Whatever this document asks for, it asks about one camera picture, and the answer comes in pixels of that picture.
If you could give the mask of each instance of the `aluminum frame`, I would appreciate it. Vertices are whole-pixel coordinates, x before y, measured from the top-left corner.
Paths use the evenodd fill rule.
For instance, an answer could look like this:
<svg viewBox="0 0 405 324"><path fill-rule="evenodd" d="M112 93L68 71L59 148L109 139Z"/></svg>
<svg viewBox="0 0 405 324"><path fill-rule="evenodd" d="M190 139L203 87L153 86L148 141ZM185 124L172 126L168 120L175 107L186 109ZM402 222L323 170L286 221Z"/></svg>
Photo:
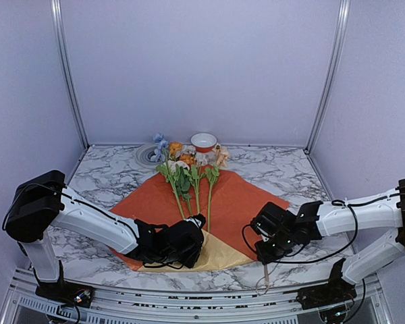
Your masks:
<svg viewBox="0 0 405 324"><path fill-rule="evenodd" d="M80 308L81 323L278 324L287 323L287 320L293 323L300 314L342 304L310 310L301 309L301 305L295 301L297 290L321 282L273 288L264 296L257 296L255 291L168 292L92 285L92 306ZM367 277L366 285L366 295L373 303L376 323L391 323L377 276ZM56 313L61 303L36 296L36 287L37 282L31 271L16 270L0 314L0 324L13 323L19 305L50 315ZM356 300L360 300L363 288L357 285L356 289ZM59 317L75 319L76 312L72 308L64 308Z"/></svg>
<svg viewBox="0 0 405 324"><path fill-rule="evenodd" d="M315 120L310 132L310 136L304 152L308 155L312 152L317 139L319 132L321 131L321 126L323 124L325 112L330 100L331 88L333 86L336 72L339 68L339 62L342 56L342 49L344 47L346 26L348 22L348 14L350 12L350 0L341 0L339 7L339 16L337 17L337 26L335 32L335 40L333 44L333 51L331 52L329 69L327 71L327 77L325 79L323 94L319 101L319 106Z"/></svg>
<svg viewBox="0 0 405 324"><path fill-rule="evenodd" d="M67 94L70 100L72 115L74 116L76 130L78 132L78 137L80 138L81 145L86 151L89 147L89 143L87 139L87 133L84 128L84 123L82 122L82 116L80 112L80 106L76 97L74 81L72 80L72 73L68 57L68 48L66 47L65 31L63 27L63 19L61 17L60 0L51 0L51 11L53 14L54 31L55 36L57 37L57 46L59 49L61 68L63 70L63 76L65 79Z"/></svg>

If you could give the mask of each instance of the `artificial flower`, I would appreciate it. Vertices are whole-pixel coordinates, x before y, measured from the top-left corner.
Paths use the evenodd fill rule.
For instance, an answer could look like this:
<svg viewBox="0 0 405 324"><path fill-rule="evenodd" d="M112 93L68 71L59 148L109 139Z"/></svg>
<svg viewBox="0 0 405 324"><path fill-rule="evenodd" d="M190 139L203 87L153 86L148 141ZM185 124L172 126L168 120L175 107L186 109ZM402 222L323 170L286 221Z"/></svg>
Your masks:
<svg viewBox="0 0 405 324"><path fill-rule="evenodd" d="M163 136L162 133L156 133L155 135L153 135L153 141L155 143L159 143L163 139L165 139L165 137Z"/></svg>
<svg viewBox="0 0 405 324"><path fill-rule="evenodd" d="M183 148L183 145L179 142L169 143L169 155L177 157L176 154L179 153Z"/></svg>
<svg viewBox="0 0 405 324"><path fill-rule="evenodd" d="M197 152L195 154L195 161L196 161L196 165L199 167L203 167L204 165L209 164L209 162L207 161L207 156L204 153L200 153L200 152Z"/></svg>
<svg viewBox="0 0 405 324"><path fill-rule="evenodd" d="M227 167L227 160L230 157L230 152L228 152L227 148L217 144L215 146L216 152L216 166L218 167Z"/></svg>
<svg viewBox="0 0 405 324"><path fill-rule="evenodd" d="M172 160L168 160L168 167L171 170L172 173L176 172L176 168L177 167L183 167L184 169L189 170L189 165L187 165L185 162L183 161L172 161Z"/></svg>
<svg viewBox="0 0 405 324"><path fill-rule="evenodd" d="M169 143L166 139L162 138L160 140L160 142L157 143L157 148L161 151L163 151L163 149L166 149L168 147Z"/></svg>
<svg viewBox="0 0 405 324"><path fill-rule="evenodd" d="M180 155L179 160L183 161L184 163L186 163L189 166L196 164L195 158L192 155L189 155L189 154Z"/></svg>
<svg viewBox="0 0 405 324"><path fill-rule="evenodd" d="M182 154L183 155L193 155L196 152L196 148L193 145L183 145Z"/></svg>
<svg viewBox="0 0 405 324"><path fill-rule="evenodd" d="M158 148L155 148L154 150L154 155L152 155L150 157L150 161L152 162L158 162L158 161L165 161L165 155L162 153L161 150L159 150Z"/></svg>

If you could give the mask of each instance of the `blue flower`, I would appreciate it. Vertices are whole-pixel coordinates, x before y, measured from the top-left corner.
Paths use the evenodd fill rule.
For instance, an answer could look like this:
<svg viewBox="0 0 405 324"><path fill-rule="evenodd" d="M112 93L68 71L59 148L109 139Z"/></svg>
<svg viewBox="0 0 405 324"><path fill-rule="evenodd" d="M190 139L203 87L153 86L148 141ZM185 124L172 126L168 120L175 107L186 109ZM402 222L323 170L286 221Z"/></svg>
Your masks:
<svg viewBox="0 0 405 324"><path fill-rule="evenodd" d="M158 150L157 148L155 148L155 154L150 157L150 161L152 161L152 162L157 162L157 161L159 161L160 159L162 159L161 156L162 156L161 151Z"/></svg>
<svg viewBox="0 0 405 324"><path fill-rule="evenodd" d="M163 149L168 148L168 145L169 145L168 141L163 138L160 142L157 143L157 149L163 151Z"/></svg>
<svg viewBox="0 0 405 324"><path fill-rule="evenodd" d="M163 136L162 133L156 133L155 135L153 135L153 140L155 141L155 143L159 143L163 139L165 139L165 137Z"/></svg>

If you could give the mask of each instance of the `orange cloth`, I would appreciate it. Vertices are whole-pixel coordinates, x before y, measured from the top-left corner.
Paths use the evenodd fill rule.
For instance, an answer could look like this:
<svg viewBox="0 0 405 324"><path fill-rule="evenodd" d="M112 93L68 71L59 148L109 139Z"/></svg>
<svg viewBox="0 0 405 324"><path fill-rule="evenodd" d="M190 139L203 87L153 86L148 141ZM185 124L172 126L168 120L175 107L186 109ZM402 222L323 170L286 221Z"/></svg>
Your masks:
<svg viewBox="0 0 405 324"><path fill-rule="evenodd" d="M245 254L251 260L256 260L255 254L249 250L242 239L243 226L249 224L268 201L277 204L283 209L287 209L289 203L249 184L235 172L220 172L221 175L212 191L210 234L213 234L238 252ZM192 211L196 214L193 189L189 193L192 195ZM206 178L203 178L200 182L200 210L204 216L207 216L208 198L209 182ZM188 217L189 210L185 202L182 202L182 208L185 216ZM151 224L173 225L182 220L171 185L165 182L165 178L161 174L147 180L141 187L112 208L111 211L123 217L138 218ZM246 238L251 246L261 239L251 229L246 230ZM131 269L135 271L144 269L142 262L126 258L119 253L116 253L116 255Z"/></svg>

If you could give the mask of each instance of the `white arm segment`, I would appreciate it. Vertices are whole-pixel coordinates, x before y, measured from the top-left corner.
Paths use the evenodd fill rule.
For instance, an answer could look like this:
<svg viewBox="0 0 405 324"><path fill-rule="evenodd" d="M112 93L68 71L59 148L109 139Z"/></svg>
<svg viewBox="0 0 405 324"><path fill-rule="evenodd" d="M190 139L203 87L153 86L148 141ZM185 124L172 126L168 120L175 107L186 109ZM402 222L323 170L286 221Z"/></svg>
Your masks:
<svg viewBox="0 0 405 324"><path fill-rule="evenodd" d="M59 260L55 257L47 231L44 232L42 240L20 243L32 261L38 279L42 282L57 282L60 275Z"/></svg>
<svg viewBox="0 0 405 324"><path fill-rule="evenodd" d="M136 238L127 226L108 218L89 206L76 202L75 200L81 200L89 203L71 188L64 188L63 193L68 194L72 199L65 196L61 197L65 209L56 216L51 223L52 226L80 233L102 242L122 254L127 254L137 247ZM102 210L102 212L128 224L139 237L138 226L132 219L120 217L106 210ZM59 260L55 257L48 232L44 232L42 240L21 244L32 261L39 280L42 282L56 282L59 279L60 266Z"/></svg>
<svg viewBox="0 0 405 324"><path fill-rule="evenodd" d="M382 194L346 201L346 204L360 204L380 198L398 194L399 190L391 189ZM380 200L363 207L353 207L358 219L358 229L374 227L402 227L401 210L396 204L400 197ZM324 202L319 206L317 226L321 236L330 236L341 232L354 231L355 222L351 210L347 207L333 206L331 202Z"/></svg>
<svg viewBox="0 0 405 324"><path fill-rule="evenodd" d="M135 237L128 226L108 218L102 212L76 202L75 200L81 200L93 205L79 196L73 189L69 187L64 188L63 193L71 196L72 199L62 196L61 202L65 205L65 209L60 211L60 214L51 223L51 226L62 227L80 233L93 240L102 242L122 254L127 254L137 247L136 239L139 238L139 233L138 226L134 223L133 219L121 217L97 207L97 209L102 210L102 212L112 218L126 223L134 230L137 237Z"/></svg>
<svg viewBox="0 0 405 324"><path fill-rule="evenodd" d="M355 285L366 276L405 255L405 247L396 242L398 229L391 229L359 253L346 258L342 279Z"/></svg>

